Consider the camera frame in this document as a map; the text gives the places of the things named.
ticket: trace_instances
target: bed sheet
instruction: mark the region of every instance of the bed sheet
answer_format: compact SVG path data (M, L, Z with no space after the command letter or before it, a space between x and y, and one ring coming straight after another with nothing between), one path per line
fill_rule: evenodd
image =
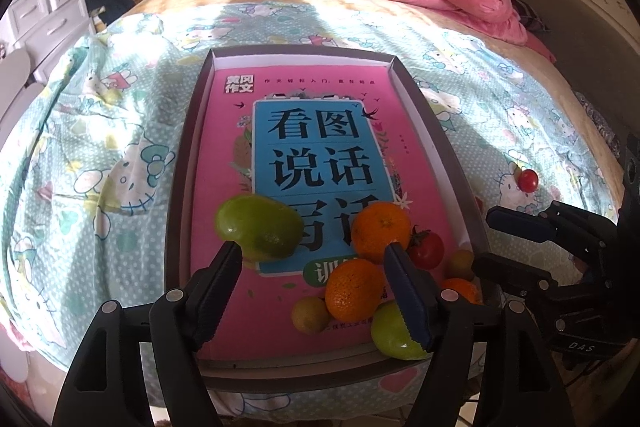
M483 208L536 213L555 198L615 218L602 171L563 102L466 29L441 28L424 15L301 0L132 14L67 52L0 153L0 293L18 329L57 366L69 366L103 301L131 306L162 294L175 152L198 72L212 46L265 42L400 57ZM517 190L515 166L539 172L536 194ZM495 253L550 270L561 283L580 275L559 248L497 232L490 241ZM159 397L150 357L144 360L148 390ZM224 396L220 407L233 413L276 421L349 417L408 403L424 370L339 392L218 400Z

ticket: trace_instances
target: green lime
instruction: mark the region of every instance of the green lime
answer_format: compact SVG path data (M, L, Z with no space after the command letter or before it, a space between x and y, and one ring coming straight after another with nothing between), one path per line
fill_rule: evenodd
M383 355L393 359L423 360L429 356L411 338L396 301L380 304L373 314L371 338Z
M238 243L242 256L254 263L290 256L302 241L304 226L293 208L259 194L234 196L216 213L220 238Z

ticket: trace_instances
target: red tomato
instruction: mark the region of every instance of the red tomato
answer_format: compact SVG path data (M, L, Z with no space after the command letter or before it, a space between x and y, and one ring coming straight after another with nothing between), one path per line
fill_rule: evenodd
M536 172L531 169L522 171L518 177L518 188L528 194L538 190L538 175Z
M433 270L442 262L444 243L437 233L431 230L415 232L414 227L414 235L407 252L416 268Z

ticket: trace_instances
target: gray headboard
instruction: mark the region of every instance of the gray headboard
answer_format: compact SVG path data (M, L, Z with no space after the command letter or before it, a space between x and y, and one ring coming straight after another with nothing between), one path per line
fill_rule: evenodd
M640 132L640 56L625 38L581 0L522 0L551 31L536 34L556 67L583 93L624 143Z

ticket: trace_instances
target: small yellow fruit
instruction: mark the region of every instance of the small yellow fruit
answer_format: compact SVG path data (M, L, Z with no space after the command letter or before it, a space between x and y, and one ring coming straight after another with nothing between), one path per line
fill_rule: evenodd
M319 297L303 297L293 305L291 310L293 326L306 335L320 333L330 321L331 315L324 301Z
M447 259L444 275L448 279L464 279L472 281L475 274L471 270L474 262L474 254L468 250L458 250L452 253Z

